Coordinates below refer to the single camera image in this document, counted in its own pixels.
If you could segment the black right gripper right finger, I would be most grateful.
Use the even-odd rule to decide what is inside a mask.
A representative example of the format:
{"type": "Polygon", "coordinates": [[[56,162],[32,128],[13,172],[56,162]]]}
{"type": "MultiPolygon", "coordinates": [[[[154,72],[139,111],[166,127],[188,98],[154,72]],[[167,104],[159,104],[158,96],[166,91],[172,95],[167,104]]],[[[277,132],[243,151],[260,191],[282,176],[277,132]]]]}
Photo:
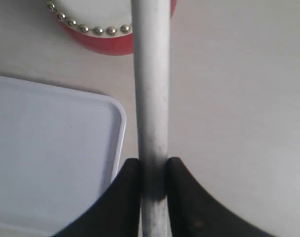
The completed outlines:
{"type": "Polygon", "coordinates": [[[168,159],[166,189],[171,233],[174,237],[267,237],[212,197],[182,160],[168,159]]]}

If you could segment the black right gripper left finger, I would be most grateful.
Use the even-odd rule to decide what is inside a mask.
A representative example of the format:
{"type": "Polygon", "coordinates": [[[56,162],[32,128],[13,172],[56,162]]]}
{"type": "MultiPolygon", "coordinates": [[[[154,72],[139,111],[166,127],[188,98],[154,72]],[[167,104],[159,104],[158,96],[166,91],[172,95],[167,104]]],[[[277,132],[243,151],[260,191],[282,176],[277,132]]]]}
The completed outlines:
{"type": "Polygon", "coordinates": [[[136,237],[139,230],[142,174],[136,158],[125,161],[105,193],[58,237],[136,237]]]}

